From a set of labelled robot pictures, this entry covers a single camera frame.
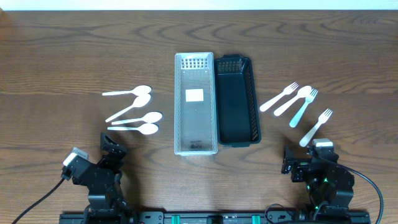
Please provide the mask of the pale green plastic fork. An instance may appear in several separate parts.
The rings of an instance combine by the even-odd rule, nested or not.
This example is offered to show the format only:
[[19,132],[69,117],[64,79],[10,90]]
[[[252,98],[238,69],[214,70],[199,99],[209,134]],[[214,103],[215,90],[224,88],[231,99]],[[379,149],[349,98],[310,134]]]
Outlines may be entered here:
[[314,101],[317,94],[318,94],[318,90],[313,88],[311,93],[305,98],[305,102],[302,105],[302,107],[297,111],[297,113],[294,115],[294,117],[290,120],[289,126],[291,128],[295,128],[298,125],[298,123],[301,120],[308,105]]

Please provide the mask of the white plastic fork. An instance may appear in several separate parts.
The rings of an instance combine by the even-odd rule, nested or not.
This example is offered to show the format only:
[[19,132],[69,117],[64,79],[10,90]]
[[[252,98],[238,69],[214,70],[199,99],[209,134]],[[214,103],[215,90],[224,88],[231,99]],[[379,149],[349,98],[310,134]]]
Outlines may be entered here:
[[317,130],[321,125],[326,123],[330,116],[333,114],[333,111],[331,109],[326,109],[319,117],[317,123],[314,125],[314,127],[300,140],[299,145],[301,147],[305,147],[311,140],[311,138],[315,135]]
[[278,102],[283,96],[293,93],[298,88],[298,86],[299,86],[299,84],[297,82],[293,82],[289,86],[285,87],[283,89],[283,91],[281,93],[279,93],[277,96],[275,96],[272,99],[268,100],[267,102],[263,103],[259,107],[260,112],[267,111],[272,105],[274,105],[276,102]]

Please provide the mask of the black plastic basket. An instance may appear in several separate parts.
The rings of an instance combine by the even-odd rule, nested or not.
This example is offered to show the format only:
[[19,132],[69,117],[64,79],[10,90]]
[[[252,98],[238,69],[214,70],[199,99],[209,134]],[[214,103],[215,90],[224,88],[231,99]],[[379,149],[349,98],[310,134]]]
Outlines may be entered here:
[[251,59],[239,54],[214,60],[218,142],[248,147],[261,141]]

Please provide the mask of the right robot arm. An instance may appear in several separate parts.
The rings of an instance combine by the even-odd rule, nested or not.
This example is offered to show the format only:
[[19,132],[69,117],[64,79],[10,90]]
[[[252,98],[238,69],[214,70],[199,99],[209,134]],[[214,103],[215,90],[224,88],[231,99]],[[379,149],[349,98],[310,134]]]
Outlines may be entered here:
[[292,182],[304,182],[311,201],[308,216],[346,217],[354,196],[354,176],[336,165],[339,156],[333,146],[310,146],[308,158],[296,158],[293,150],[284,148],[281,173],[291,174]]

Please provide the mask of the white plastic spoon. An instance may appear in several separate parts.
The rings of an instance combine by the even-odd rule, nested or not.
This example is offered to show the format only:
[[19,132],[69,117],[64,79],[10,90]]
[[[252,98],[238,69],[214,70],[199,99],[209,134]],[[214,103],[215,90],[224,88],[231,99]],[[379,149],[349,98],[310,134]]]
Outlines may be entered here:
[[102,93],[103,96],[114,96],[114,95],[126,95],[133,94],[136,96],[141,96],[145,94],[149,94],[152,91],[152,88],[148,85],[139,85],[132,90],[121,90],[121,91],[109,91]]
[[139,131],[141,134],[150,135],[154,134],[159,130],[159,127],[156,124],[146,123],[139,127],[107,127],[107,130],[111,131]]
[[129,110],[133,109],[133,108],[141,108],[143,106],[145,106],[146,104],[148,104],[148,102],[150,102],[151,100],[151,95],[150,94],[145,94],[145,95],[141,95],[138,96],[132,103],[132,105],[128,106],[127,108],[124,108],[121,111],[118,111],[117,113],[113,114],[112,116],[110,116],[109,118],[107,118],[105,120],[106,123],[118,118],[119,116],[121,116],[122,114],[128,112]]
[[312,87],[311,86],[304,86],[301,89],[299,89],[299,91],[297,92],[297,94],[291,98],[289,101],[287,101],[286,103],[284,103],[283,105],[281,105],[279,108],[277,108],[274,111],[274,115],[275,116],[280,116],[281,114],[283,114],[290,106],[292,106],[298,99],[301,98],[305,98],[307,97],[312,91]]
[[138,122],[138,121],[142,121],[145,123],[155,123],[157,121],[159,121],[162,118],[162,113],[158,112],[158,111],[153,111],[153,112],[149,112],[146,115],[144,115],[141,118],[134,118],[134,119],[124,119],[124,120],[120,120],[120,121],[113,121],[111,124],[112,125],[119,125],[119,124],[128,124],[128,123],[134,123],[134,122]]

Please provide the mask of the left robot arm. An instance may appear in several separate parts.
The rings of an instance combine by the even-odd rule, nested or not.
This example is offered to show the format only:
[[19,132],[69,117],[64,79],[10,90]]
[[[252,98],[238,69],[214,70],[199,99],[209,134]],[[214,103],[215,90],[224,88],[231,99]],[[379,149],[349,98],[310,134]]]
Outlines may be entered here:
[[101,133],[100,149],[105,154],[96,164],[81,156],[72,159],[68,165],[72,182],[88,188],[88,200],[93,210],[119,213],[128,207],[121,190],[123,174],[120,171],[127,150],[106,133]]

